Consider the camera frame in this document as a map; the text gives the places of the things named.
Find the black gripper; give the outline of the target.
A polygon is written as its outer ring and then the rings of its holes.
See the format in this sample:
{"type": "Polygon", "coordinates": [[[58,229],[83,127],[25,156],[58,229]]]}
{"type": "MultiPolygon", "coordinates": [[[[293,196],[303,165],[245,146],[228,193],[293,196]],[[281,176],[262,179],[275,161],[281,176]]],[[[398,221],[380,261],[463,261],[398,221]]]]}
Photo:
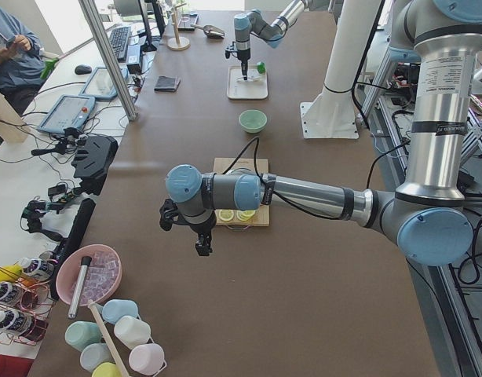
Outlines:
{"type": "Polygon", "coordinates": [[[250,41],[233,41],[225,48],[225,57],[228,59],[230,56],[235,56],[242,63],[247,63],[251,57],[250,41]]]}
{"type": "Polygon", "coordinates": [[[213,252],[213,248],[211,247],[211,232],[217,222],[216,214],[213,211],[206,216],[205,220],[199,220],[198,223],[193,223],[191,220],[185,218],[172,199],[166,199],[159,208],[159,214],[159,225],[162,230],[170,231],[173,225],[187,225],[198,235],[198,240],[195,242],[195,249],[198,255],[204,255],[203,241],[205,255],[210,255],[213,252]]]}

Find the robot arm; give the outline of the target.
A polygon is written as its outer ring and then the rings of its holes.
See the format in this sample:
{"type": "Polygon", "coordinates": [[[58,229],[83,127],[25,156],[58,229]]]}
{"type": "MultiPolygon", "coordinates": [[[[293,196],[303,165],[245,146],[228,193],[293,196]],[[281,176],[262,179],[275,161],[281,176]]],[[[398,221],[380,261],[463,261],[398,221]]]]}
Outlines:
{"type": "MultiPolygon", "coordinates": [[[[257,9],[234,16],[235,41],[226,49],[241,61],[247,78],[250,36],[278,45],[305,10],[332,1],[292,1],[272,23],[257,9]]],[[[322,93],[301,111],[302,126],[312,121],[318,138],[352,136],[354,124],[337,130],[384,1],[344,1],[322,93]]],[[[388,57],[420,60],[404,183],[395,192],[346,187],[226,168],[202,174],[191,165],[166,176],[160,226],[187,225],[198,235],[199,255],[212,252],[215,210],[256,210],[274,196],[318,218],[355,221],[384,234],[403,254],[424,265],[440,266],[462,257],[473,243],[473,230],[462,213],[465,197],[457,188],[462,146],[477,53],[482,50],[482,1],[395,1],[388,57]]]]}
{"type": "Polygon", "coordinates": [[[246,67],[251,58],[251,35],[261,39],[272,48],[276,48],[305,10],[321,10],[328,7],[330,3],[331,1],[320,0],[291,1],[271,23],[263,18],[259,9],[236,14],[233,17],[234,41],[225,48],[225,57],[228,59],[230,56],[234,56],[240,61],[242,67],[246,67]]]}

